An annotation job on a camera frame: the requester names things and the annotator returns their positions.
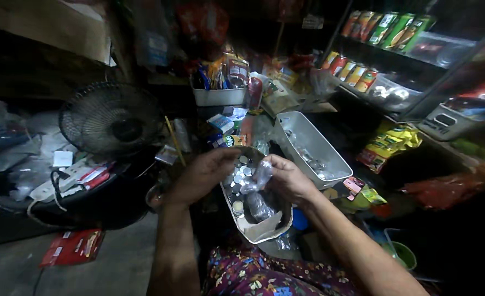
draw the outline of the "concrete floor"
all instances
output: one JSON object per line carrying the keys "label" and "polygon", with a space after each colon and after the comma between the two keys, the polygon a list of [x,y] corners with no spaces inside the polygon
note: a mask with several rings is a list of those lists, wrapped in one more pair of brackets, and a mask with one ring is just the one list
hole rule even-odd
{"label": "concrete floor", "polygon": [[40,264],[55,234],[0,245],[0,296],[145,295],[155,252],[158,215],[106,232],[93,262]]}

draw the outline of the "hand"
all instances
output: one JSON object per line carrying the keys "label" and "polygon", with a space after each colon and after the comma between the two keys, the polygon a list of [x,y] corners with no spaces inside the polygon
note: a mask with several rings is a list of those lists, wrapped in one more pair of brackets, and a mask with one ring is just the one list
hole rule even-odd
{"label": "hand", "polygon": [[312,181],[290,160],[275,154],[269,154],[263,160],[273,166],[269,187],[289,202],[305,205],[321,196]]}
{"label": "hand", "polygon": [[216,148],[199,155],[164,194],[164,202],[189,206],[198,201],[233,172],[234,161],[240,153],[236,148]]}

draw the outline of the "white paper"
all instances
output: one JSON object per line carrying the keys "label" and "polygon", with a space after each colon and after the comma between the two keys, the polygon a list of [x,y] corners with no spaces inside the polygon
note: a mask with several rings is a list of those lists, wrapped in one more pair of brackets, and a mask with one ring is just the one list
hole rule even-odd
{"label": "white paper", "polygon": [[243,120],[249,109],[233,107],[233,115],[228,117],[231,121]]}
{"label": "white paper", "polygon": [[55,151],[53,166],[71,166],[73,165],[73,152]]}

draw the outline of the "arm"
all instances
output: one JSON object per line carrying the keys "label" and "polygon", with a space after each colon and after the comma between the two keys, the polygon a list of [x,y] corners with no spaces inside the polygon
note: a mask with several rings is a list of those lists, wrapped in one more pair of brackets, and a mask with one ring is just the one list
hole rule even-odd
{"label": "arm", "polygon": [[200,155],[164,195],[147,296],[200,295],[189,205],[233,171],[239,154],[237,149],[215,149]]}
{"label": "arm", "polygon": [[192,219],[183,204],[165,205],[146,295],[200,295]]}
{"label": "arm", "polygon": [[325,198],[294,163],[277,155],[265,159],[274,166],[272,188],[300,205],[369,294],[429,295],[410,273]]}

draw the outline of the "fan grille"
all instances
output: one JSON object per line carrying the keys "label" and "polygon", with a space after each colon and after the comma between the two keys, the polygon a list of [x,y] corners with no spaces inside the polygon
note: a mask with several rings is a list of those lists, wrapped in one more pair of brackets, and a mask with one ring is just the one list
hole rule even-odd
{"label": "fan grille", "polygon": [[[99,155],[125,155],[156,138],[161,114],[157,99],[133,85],[99,82],[77,91],[62,107],[59,125],[67,140],[81,151]],[[135,122],[138,129],[123,140],[112,128]]]}

